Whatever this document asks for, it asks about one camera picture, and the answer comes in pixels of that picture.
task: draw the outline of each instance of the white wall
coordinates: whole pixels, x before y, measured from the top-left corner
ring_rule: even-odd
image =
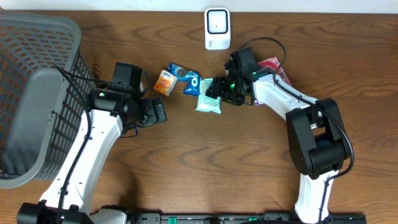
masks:
[[[0,0],[3,9],[398,13],[398,0]]]

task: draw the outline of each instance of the blue wrapper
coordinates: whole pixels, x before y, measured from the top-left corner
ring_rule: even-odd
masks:
[[[169,71],[178,78],[177,81],[189,82],[183,92],[185,95],[198,96],[200,94],[200,75],[198,73],[174,63],[170,63]]]

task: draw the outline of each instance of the candy wrapper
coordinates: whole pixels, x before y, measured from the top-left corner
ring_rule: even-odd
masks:
[[[206,78],[201,80],[200,82],[200,95],[198,97],[198,106],[195,109],[196,111],[202,112],[215,112],[221,114],[220,109],[220,97],[217,97],[217,100],[206,96],[206,90],[210,87],[212,78]]]
[[[177,77],[166,70],[162,70],[160,77],[157,80],[154,90],[169,96],[175,83],[177,82]]]
[[[265,59],[265,60],[259,62],[259,65],[260,65],[260,66],[263,66],[263,67],[266,67],[266,68],[271,68],[271,69],[273,69],[273,70],[276,70],[276,69],[278,68],[278,66],[280,65],[280,63],[279,63],[279,61],[278,61],[278,59],[277,59],[276,57],[272,57],[272,58]],[[284,69],[283,69],[282,67],[279,69],[279,71],[277,72],[277,74],[280,76],[280,78],[281,78],[284,82],[286,82],[286,84],[292,86],[291,82],[290,82],[289,79],[287,78],[287,75],[286,75],[286,73],[285,73],[285,71],[284,71]],[[255,104],[256,104],[257,106],[263,104],[263,103],[261,103],[261,102],[258,101],[258,100],[255,100],[254,102],[255,102]]]
[[[174,63],[170,63],[169,71],[177,76],[178,81],[189,82],[183,94],[192,96],[198,96],[200,94],[200,75],[198,73]]]

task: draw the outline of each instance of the plastic basket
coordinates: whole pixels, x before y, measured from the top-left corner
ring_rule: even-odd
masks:
[[[47,147],[24,146],[13,152],[6,147],[7,139],[24,90],[35,72],[53,68],[55,63],[75,75],[93,78],[80,52],[80,41],[80,28],[70,19],[0,12],[0,188],[17,187],[30,179],[50,180],[60,170],[83,112],[69,85],[65,85]],[[91,82],[72,80],[83,95],[94,87]]]

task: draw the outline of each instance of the wooden table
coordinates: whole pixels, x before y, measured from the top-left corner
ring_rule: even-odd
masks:
[[[398,211],[398,17],[359,14],[232,13],[228,50],[205,49],[203,13],[60,12],[83,31],[93,73],[110,80],[116,62],[134,63],[153,84],[169,62],[202,77],[224,75],[223,62],[259,36],[287,47],[293,86],[337,101],[356,154],[352,172],[333,184],[332,212],[363,212],[368,223],[395,223]],[[252,45],[257,59],[282,57],[272,42]],[[222,114],[195,111],[197,98],[178,83],[162,96],[168,121],[119,139],[96,186],[95,211],[118,204],[165,213],[263,213],[291,210],[299,172],[285,122],[266,106],[222,104]],[[23,202],[37,202],[50,182],[0,190],[0,223],[14,223]]]

